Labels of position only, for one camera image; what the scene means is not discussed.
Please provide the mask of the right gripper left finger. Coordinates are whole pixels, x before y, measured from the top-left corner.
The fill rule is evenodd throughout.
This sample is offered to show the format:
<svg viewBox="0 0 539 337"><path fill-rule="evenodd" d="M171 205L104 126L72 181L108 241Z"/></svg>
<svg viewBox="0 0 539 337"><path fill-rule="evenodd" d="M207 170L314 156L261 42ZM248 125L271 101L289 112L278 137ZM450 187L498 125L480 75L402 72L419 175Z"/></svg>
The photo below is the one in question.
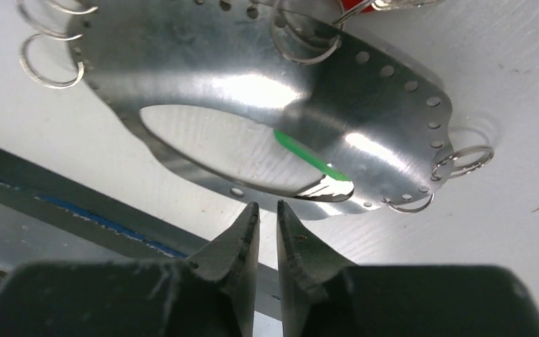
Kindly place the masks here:
<svg viewBox="0 0 539 337"><path fill-rule="evenodd" d="M204 288L196 300L207 336L251 336L260 244L260 208L251 202L215 239L187 258Z"/></svg>

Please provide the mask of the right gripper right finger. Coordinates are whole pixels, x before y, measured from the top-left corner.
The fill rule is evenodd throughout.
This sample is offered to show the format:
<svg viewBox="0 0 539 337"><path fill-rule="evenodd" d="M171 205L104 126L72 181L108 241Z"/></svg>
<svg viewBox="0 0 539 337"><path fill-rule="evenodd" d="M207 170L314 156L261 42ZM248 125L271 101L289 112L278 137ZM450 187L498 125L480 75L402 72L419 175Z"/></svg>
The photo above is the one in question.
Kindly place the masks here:
<svg viewBox="0 0 539 337"><path fill-rule="evenodd" d="M343 336L354 330L341 272L356 263L306 228L284 200L277 203L277 255L285 336Z"/></svg>

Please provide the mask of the perforated metal ring plate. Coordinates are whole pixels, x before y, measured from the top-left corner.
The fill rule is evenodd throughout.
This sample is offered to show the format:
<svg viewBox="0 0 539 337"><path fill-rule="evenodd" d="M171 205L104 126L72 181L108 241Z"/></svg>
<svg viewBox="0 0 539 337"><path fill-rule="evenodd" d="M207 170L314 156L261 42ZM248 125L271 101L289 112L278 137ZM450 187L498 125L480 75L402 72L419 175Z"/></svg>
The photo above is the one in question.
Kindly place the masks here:
<svg viewBox="0 0 539 337"><path fill-rule="evenodd" d="M84 81L170 172L207 190L264 209L279 200L306 220L360 214L422 199L447 180L431 180L452 151L452 104L411 67L309 16L321 37L341 34L325 61L286 60L270 36L272 7L252 1L89 1L70 18L74 61ZM183 105L219 110L281 131L349 177L329 192L328 176L294 193L230 178L157 136L142 121L146 107Z"/></svg>

